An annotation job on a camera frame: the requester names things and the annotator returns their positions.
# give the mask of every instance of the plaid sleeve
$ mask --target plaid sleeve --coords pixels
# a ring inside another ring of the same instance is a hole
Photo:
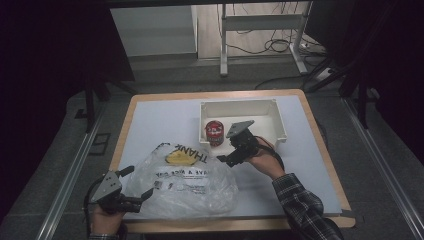
[[[272,182],[278,200],[292,224],[311,239],[339,239],[322,218],[324,206],[315,194],[306,190],[293,173]]]

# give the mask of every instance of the can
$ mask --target can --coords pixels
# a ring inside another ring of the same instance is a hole
[[[206,139],[211,146],[217,147],[224,142],[224,125],[217,120],[212,120],[206,124]]]

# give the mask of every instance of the person's arm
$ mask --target person's arm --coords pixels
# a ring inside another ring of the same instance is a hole
[[[265,139],[258,138],[258,141],[273,148]],[[286,174],[277,159],[262,149],[247,161],[273,180],[278,200],[293,228],[310,239],[340,239],[322,218],[324,207],[321,200],[306,190],[295,174]]]
[[[118,240],[116,235],[121,225],[124,212],[109,214],[96,206],[92,215],[91,234],[89,240]]]

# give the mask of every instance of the white plastic bag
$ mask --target white plastic bag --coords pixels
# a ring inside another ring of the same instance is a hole
[[[175,151],[197,159],[191,166],[170,165]],[[222,216],[237,204],[238,188],[231,168],[205,152],[179,144],[163,143],[140,162],[124,194],[140,197],[154,188],[143,203],[143,218],[201,218]]]

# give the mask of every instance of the dark background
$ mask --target dark background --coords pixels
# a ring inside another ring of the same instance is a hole
[[[134,78],[105,5],[1,2],[0,16],[3,218],[53,141],[68,99],[85,89],[84,79]]]
[[[102,72],[114,79],[133,80],[133,75],[106,6],[0,3],[3,217],[53,141],[67,100],[84,90],[83,77],[97,78],[96,73]],[[338,31],[343,29],[340,25],[328,25],[326,34],[339,34],[343,43],[337,47],[343,53],[339,64],[355,55],[379,4],[355,1],[343,34]],[[381,96],[377,108],[422,162],[423,10],[422,0],[399,1],[363,64],[368,86],[376,88]]]

